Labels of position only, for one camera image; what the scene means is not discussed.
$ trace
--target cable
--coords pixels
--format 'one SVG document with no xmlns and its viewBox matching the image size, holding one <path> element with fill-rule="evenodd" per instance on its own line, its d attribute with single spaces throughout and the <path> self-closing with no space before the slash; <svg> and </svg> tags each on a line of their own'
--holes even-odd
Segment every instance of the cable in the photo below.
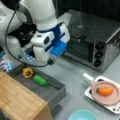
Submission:
<svg viewBox="0 0 120 120">
<path fill-rule="evenodd" d="M 15 11 L 14 11 L 14 13 L 13 13 L 11 19 L 10 19 L 10 22 L 8 23 L 8 26 L 7 26 L 7 29 L 6 29 L 6 33 L 5 33 L 5 46 L 6 46 L 6 48 L 7 48 L 7 51 L 8 51 L 8 53 L 9 53 L 15 60 L 19 61 L 19 62 L 22 63 L 22 64 L 29 65 L 29 66 L 32 66 L 32 67 L 45 67 L 45 66 L 48 65 L 48 63 L 47 63 L 46 65 L 39 66 L 39 65 L 28 64 L 28 63 L 26 63 L 26 62 L 21 61 L 20 59 L 16 58 L 16 57 L 10 52 L 10 50 L 9 50 L 9 48 L 8 48 L 8 45 L 7 45 L 7 34 L 8 34 L 9 27 L 10 27 L 10 25 L 11 25 L 11 22 L 12 22 L 15 14 L 16 14 L 17 7 L 18 7 L 17 5 L 18 5 L 18 4 L 19 4 L 19 2 L 16 4 Z"/>
</svg>

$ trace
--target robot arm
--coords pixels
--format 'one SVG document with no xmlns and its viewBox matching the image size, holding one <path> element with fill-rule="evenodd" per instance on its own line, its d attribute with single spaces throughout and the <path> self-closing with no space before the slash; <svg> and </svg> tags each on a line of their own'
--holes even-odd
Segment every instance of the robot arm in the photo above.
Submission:
<svg viewBox="0 0 120 120">
<path fill-rule="evenodd" d="M 31 39 L 36 59 L 42 63 L 54 61 L 65 51 L 70 35 L 66 25 L 58 23 L 53 1 L 21 0 L 19 7 L 18 18 L 25 23 L 32 21 L 37 27 Z"/>
</svg>

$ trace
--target kitchen counter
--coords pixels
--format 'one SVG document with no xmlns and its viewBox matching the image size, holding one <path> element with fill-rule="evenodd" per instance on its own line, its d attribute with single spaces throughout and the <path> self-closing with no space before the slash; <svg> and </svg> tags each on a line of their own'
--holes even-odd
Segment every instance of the kitchen counter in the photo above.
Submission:
<svg viewBox="0 0 120 120">
<path fill-rule="evenodd" d="M 39 69 L 66 85 L 66 97 L 52 111 L 54 120 L 68 120 L 69 116 L 78 110 L 89 110 L 98 120 L 120 119 L 120 115 L 108 111 L 85 96 L 88 84 L 82 80 L 83 73 L 87 73 L 94 78 L 102 75 L 120 83 L 120 55 L 104 73 L 96 72 L 65 56 L 59 58 L 55 65 Z"/>
</svg>

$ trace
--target wooden board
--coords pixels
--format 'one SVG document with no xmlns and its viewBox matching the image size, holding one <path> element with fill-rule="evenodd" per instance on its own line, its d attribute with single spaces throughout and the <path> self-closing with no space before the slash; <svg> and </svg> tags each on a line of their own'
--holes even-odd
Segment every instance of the wooden board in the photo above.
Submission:
<svg viewBox="0 0 120 120">
<path fill-rule="evenodd" d="M 52 120 L 46 101 L 2 71 L 0 109 L 10 120 Z"/>
</svg>

